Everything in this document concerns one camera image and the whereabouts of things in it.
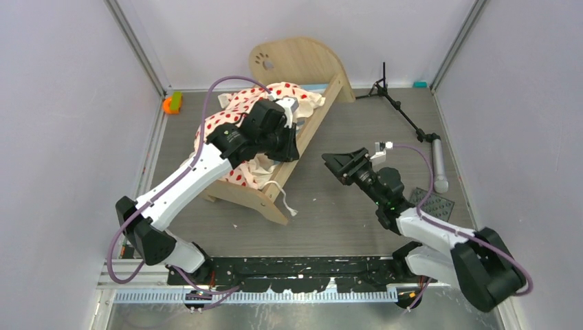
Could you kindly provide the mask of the strawberry print ruffled blanket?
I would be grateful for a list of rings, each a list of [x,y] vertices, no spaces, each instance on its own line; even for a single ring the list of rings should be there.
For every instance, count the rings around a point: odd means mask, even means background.
[[[222,124],[233,124],[241,135],[258,146],[252,158],[243,160],[221,177],[221,181],[254,189],[264,187],[277,164],[299,159],[297,123],[311,117],[326,101],[322,93],[289,82],[273,83],[267,88],[267,91],[254,87],[221,94],[222,111],[208,116],[205,127],[196,132],[192,156],[197,154],[200,141],[218,132]]]

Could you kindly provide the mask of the wooden pet bed frame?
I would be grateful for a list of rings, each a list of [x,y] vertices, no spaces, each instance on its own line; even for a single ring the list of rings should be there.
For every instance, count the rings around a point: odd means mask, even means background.
[[[235,122],[252,105],[269,95],[294,102],[292,120],[297,124],[296,146],[303,154],[335,102],[353,102],[355,95],[340,58],[323,42],[306,36],[257,45],[250,53],[250,69],[257,85],[219,96],[221,110],[206,118],[208,131]],[[283,186],[296,162],[277,162],[259,153],[250,161],[207,187],[201,196],[222,199],[261,213],[269,221],[287,224],[276,206],[284,197]]]

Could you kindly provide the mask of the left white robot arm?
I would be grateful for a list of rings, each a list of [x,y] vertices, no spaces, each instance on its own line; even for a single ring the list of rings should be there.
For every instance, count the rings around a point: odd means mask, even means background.
[[[297,108],[297,99],[290,97],[255,102],[238,123],[218,125],[196,155],[154,189],[136,200],[123,196],[116,202],[122,233],[146,265],[178,267],[196,285],[210,278],[206,255],[171,234],[169,225],[209,185],[257,154],[276,162],[298,160],[293,120]]]

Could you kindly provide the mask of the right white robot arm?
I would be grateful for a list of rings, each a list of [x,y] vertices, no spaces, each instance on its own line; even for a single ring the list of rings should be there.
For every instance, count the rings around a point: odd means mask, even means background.
[[[395,147],[392,142],[378,142],[374,154],[367,148],[322,154],[325,166],[342,185],[356,185],[372,200],[384,229],[411,240],[393,252],[395,278],[406,283],[420,275],[446,283],[482,312],[512,296],[529,295],[534,290],[531,274],[495,230],[463,228],[428,214],[421,203],[404,197],[396,168],[375,168]]]

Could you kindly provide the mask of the black perforated pad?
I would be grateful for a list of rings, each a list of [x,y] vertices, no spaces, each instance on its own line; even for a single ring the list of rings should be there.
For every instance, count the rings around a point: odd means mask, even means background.
[[[424,189],[415,188],[410,194],[409,202],[416,206],[427,193]],[[429,215],[447,221],[452,214],[454,205],[453,201],[432,193],[421,209]]]

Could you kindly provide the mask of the orange green toy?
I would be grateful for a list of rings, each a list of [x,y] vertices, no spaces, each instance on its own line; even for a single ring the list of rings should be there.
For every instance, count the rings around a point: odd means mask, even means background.
[[[174,91],[171,96],[163,101],[163,112],[168,115],[179,114],[183,105],[183,99],[183,93],[181,91]]]

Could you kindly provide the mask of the teal small block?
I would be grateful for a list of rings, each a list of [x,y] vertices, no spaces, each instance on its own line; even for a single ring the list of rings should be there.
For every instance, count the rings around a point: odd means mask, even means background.
[[[413,88],[420,88],[420,89],[425,89],[428,88],[429,84],[426,81],[415,81],[412,84]]]

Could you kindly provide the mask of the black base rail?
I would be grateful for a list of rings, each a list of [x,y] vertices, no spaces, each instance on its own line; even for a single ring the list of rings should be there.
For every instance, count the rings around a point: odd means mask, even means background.
[[[407,305],[427,283],[457,288],[443,262],[419,275],[390,256],[214,257],[195,274],[170,266],[145,266],[129,283],[102,269],[98,288],[113,289],[126,304],[397,303]]]

